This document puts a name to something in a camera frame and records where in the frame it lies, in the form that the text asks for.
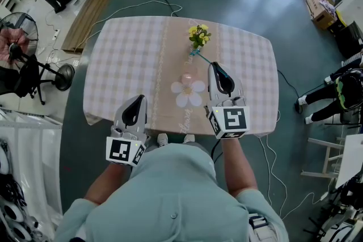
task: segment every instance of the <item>black chair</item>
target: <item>black chair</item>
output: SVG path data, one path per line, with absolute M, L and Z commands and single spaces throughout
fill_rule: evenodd
M 44 105 L 45 102 L 41 97 L 40 84 L 49 82 L 54 84 L 54 80 L 41 80 L 44 70 L 45 68 L 39 72 L 39 65 L 35 56 L 31 56 L 24 63 L 20 72 L 0 67 L 0 95 L 15 93 L 21 98 L 30 94 L 30 97 L 33 99 L 34 94 L 38 92 L 40 102 Z

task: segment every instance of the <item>black shoe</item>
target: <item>black shoe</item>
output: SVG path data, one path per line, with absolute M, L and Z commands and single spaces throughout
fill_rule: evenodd
M 54 11 L 55 11 L 55 13 L 59 13 L 59 12 L 63 11 L 64 9 L 66 9 L 66 6 L 65 5 L 62 5 L 59 8 L 54 9 Z
M 69 2 L 71 2 L 72 0 L 63 0 L 62 2 L 61 2 L 61 4 L 62 4 L 62 6 L 63 5 L 66 5 L 66 4 L 68 4 Z

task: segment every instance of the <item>pedestal fan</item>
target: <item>pedestal fan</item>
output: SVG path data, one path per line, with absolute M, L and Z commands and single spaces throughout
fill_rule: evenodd
M 69 64 L 64 64 L 58 71 L 54 71 L 49 64 L 38 62 L 35 57 L 37 43 L 38 29 L 31 16 L 23 12 L 15 12 L 6 16 L 0 21 L 0 66 L 5 64 L 7 68 L 9 66 L 18 68 L 21 76 L 19 66 L 21 63 L 37 64 L 43 68 L 42 73 L 44 70 L 48 70 L 56 75 L 52 84 L 58 90 L 67 90 L 72 84 L 74 68 Z

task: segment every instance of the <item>checkered tablecloth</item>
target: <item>checkered tablecloth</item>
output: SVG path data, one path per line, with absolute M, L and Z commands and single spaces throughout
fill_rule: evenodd
M 124 101 L 143 94 L 148 102 L 147 128 L 213 134 L 203 108 L 209 99 L 208 64 L 199 56 L 189 56 L 188 29 L 196 24 L 208 25 L 212 33 L 202 54 L 229 67 L 242 81 L 250 107 L 248 134 L 274 131 L 278 78 L 270 41 L 222 24 L 166 16 L 106 22 L 87 70 L 83 99 L 87 122 L 94 124 L 103 118 L 113 121 Z M 184 64 L 189 62 L 197 68 L 198 77 L 188 90 L 176 94 Z M 189 101 L 180 106 L 182 94 L 189 94 Z

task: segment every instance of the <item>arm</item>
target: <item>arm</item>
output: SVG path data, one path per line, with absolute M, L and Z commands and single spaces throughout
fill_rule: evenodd
M 245 189 L 257 189 L 254 172 L 238 139 L 222 140 L 222 148 L 228 192 L 236 197 Z
M 101 205 L 122 186 L 125 173 L 126 167 L 124 165 L 111 163 L 90 186 L 85 199 Z

